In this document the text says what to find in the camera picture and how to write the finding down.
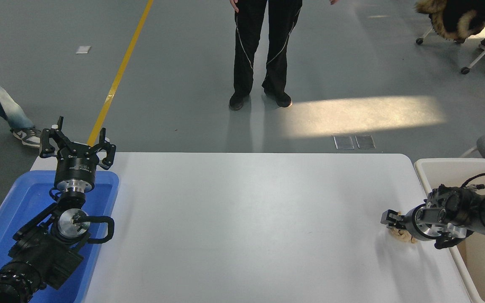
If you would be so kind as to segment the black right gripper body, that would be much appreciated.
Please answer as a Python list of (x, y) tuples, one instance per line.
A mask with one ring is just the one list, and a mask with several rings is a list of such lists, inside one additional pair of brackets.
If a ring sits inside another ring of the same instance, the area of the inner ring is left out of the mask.
[(420, 239), (420, 230), (416, 224), (416, 212), (420, 207), (415, 207), (399, 219), (399, 230), (408, 232), (412, 238)]

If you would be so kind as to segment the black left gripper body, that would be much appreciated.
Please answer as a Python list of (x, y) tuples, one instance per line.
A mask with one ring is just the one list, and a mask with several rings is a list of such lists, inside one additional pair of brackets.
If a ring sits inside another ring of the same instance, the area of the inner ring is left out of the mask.
[(96, 181), (96, 166), (99, 163), (97, 155), (85, 155), (82, 148), (76, 149), (77, 154), (72, 154), (68, 148), (57, 151), (57, 166), (55, 174), (55, 186), (63, 186), (70, 180), (80, 180), (94, 186)]

